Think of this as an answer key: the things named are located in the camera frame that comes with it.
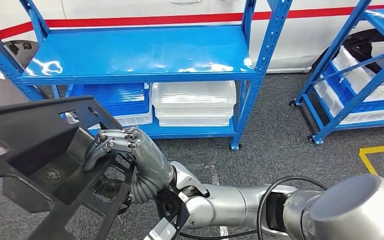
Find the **blue plastic tray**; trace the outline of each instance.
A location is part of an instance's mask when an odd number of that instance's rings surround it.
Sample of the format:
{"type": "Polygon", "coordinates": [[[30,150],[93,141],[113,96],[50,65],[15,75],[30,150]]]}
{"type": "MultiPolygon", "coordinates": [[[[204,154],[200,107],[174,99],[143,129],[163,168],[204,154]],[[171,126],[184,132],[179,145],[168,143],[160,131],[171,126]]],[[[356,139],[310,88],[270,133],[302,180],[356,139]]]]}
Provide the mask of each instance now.
{"type": "Polygon", "coordinates": [[[67,95],[92,95],[111,115],[124,116],[148,113],[149,91],[143,83],[75,84],[67,95]]]}
{"type": "MultiPolygon", "coordinates": [[[[324,70],[323,76],[328,76],[336,72],[339,71],[331,61],[324,70]]],[[[344,76],[343,74],[338,74],[329,77],[326,79],[326,81],[335,91],[336,95],[339,97],[339,100],[344,106],[346,106],[351,101],[351,99],[353,99],[354,96],[357,95],[351,87],[351,84],[348,82],[346,76],[344,76]]],[[[378,110],[384,110],[384,100],[362,102],[354,108],[352,113],[361,113],[378,110]]]]}

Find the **yellow floor tape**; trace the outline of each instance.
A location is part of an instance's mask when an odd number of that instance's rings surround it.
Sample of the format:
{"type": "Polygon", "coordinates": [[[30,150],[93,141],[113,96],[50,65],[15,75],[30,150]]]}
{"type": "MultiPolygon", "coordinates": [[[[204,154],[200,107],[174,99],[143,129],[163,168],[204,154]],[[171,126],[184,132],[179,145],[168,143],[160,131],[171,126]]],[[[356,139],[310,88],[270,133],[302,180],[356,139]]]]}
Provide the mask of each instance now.
{"type": "Polygon", "coordinates": [[[360,158],[363,164],[367,168],[368,172],[373,175],[378,175],[378,173],[376,172],[372,163],[367,158],[367,154],[377,154],[377,153],[384,153],[384,146],[372,146],[372,147],[360,148],[358,153],[360,155],[360,158]]]}

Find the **red stripe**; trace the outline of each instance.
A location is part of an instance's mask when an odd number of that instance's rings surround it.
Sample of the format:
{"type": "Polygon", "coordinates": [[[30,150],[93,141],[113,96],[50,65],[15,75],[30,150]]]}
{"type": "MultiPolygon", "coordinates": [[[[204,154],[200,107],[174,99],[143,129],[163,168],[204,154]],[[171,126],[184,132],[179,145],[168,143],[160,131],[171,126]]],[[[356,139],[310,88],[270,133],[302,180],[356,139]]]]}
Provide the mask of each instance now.
{"type": "MultiPolygon", "coordinates": [[[[336,7],[320,9],[304,9],[289,11],[288,18],[315,18],[346,16],[354,7],[336,7]]],[[[384,5],[369,6],[368,9],[384,9],[384,5]]],[[[255,12],[254,20],[268,20],[269,11],[255,12]]],[[[51,28],[67,27],[108,27],[108,26],[132,26],[132,25],[157,25],[157,24],[191,24],[191,23],[217,23],[240,21],[242,13],[217,13],[201,15],[174,15],[174,16],[144,16],[144,17],[115,17],[115,18],[89,18],[89,19],[51,19],[46,23],[51,28]]],[[[26,22],[0,30],[0,39],[22,34],[33,30],[32,23],[26,22]]]]}

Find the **car door handle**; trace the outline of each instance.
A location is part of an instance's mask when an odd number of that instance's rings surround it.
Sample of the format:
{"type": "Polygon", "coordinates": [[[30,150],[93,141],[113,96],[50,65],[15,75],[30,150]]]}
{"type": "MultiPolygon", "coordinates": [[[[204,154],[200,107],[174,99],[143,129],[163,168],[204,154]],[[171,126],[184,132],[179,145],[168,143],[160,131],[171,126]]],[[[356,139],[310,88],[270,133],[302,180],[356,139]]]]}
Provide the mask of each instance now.
{"type": "Polygon", "coordinates": [[[172,4],[197,4],[202,2],[203,0],[170,0],[170,3],[172,4]]]}

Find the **white car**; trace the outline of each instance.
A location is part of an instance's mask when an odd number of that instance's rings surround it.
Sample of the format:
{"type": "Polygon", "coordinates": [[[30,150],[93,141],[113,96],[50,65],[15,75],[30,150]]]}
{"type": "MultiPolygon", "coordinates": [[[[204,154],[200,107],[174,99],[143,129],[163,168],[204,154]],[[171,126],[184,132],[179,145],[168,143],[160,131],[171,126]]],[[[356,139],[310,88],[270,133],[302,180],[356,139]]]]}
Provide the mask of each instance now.
{"type": "MultiPolygon", "coordinates": [[[[51,28],[93,28],[237,24],[245,0],[34,0],[34,3],[51,28]]],[[[294,0],[269,73],[308,72],[357,3],[358,0],[294,0]]],[[[373,0],[371,7],[384,8],[384,0],[373,0]]],[[[254,62],[269,17],[267,1],[258,0],[249,50],[254,62]]],[[[353,33],[371,28],[362,21],[353,33]]],[[[17,0],[0,0],[0,39],[24,65],[38,48],[30,18],[17,0]]]]}

